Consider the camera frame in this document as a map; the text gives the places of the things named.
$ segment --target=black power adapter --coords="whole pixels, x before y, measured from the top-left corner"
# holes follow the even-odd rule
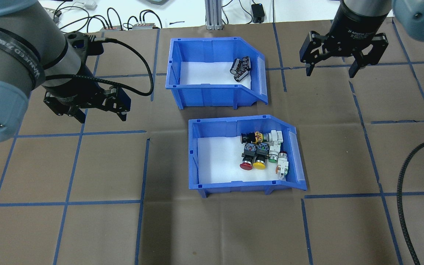
[[[253,14],[253,23],[264,22],[264,9],[262,4],[251,5],[251,13]]]

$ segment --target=capacitor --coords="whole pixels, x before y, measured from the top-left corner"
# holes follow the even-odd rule
[[[242,58],[241,68],[246,71],[251,71],[251,60],[249,56],[245,56]]]
[[[237,74],[237,72],[239,72],[241,68],[241,60],[240,58],[235,58],[235,60],[233,61],[232,64],[232,68],[230,68],[230,73],[231,74]]]
[[[247,77],[249,75],[250,71],[247,71],[245,69],[240,69],[234,76],[233,78],[235,79],[235,81],[237,82],[241,82],[245,77]]]

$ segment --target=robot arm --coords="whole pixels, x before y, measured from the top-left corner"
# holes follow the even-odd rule
[[[366,65],[378,64],[389,42],[377,31],[391,8],[408,34],[424,42],[424,0],[341,0],[330,32],[311,31],[302,45],[300,59],[306,64],[307,76],[318,62],[330,57],[353,56],[351,78]],[[363,54],[370,45],[370,52]]]
[[[120,87],[102,89],[85,65],[88,55],[103,51],[94,37],[80,32],[64,35],[37,0],[0,0],[0,141],[14,136],[30,92],[39,85],[47,90],[45,104],[59,116],[67,114],[84,123],[80,109],[95,107],[125,121],[130,98]],[[46,78],[61,74],[87,78]]]

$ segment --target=yellow push button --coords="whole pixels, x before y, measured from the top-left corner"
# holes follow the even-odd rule
[[[264,165],[264,163],[257,161],[253,163],[253,167],[256,169],[265,169],[266,165]]]

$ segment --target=white wall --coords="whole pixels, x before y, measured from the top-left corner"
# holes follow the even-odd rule
[[[197,27],[205,25],[205,0],[163,0],[165,3],[158,5],[148,0],[96,0],[98,7],[96,10],[89,10],[90,15],[103,15],[106,17],[108,7],[115,8],[121,16],[122,22],[127,22],[128,17],[138,14],[141,10],[151,9],[161,18],[163,27]],[[44,7],[55,9],[61,2],[50,0],[39,0]],[[251,12],[252,0],[241,0],[245,9]],[[266,22],[272,22],[272,0],[255,0],[264,6],[266,13]],[[73,5],[74,2],[67,2],[63,6]],[[276,22],[284,21],[307,21],[307,20],[332,20],[338,9],[339,2],[334,0],[275,0]],[[239,0],[224,7],[229,18],[230,24],[245,24],[251,17],[240,7]],[[118,25],[118,18],[112,11],[109,12],[111,21]],[[69,22],[85,17],[86,13],[82,10],[64,10],[59,26],[66,25]],[[155,22],[157,19],[153,14],[145,17],[147,22]],[[168,25],[170,22],[184,21]],[[66,27],[64,31],[73,31],[80,28],[84,22]],[[90,31],[99,30],[101,23],[98,20],[92,20]]]

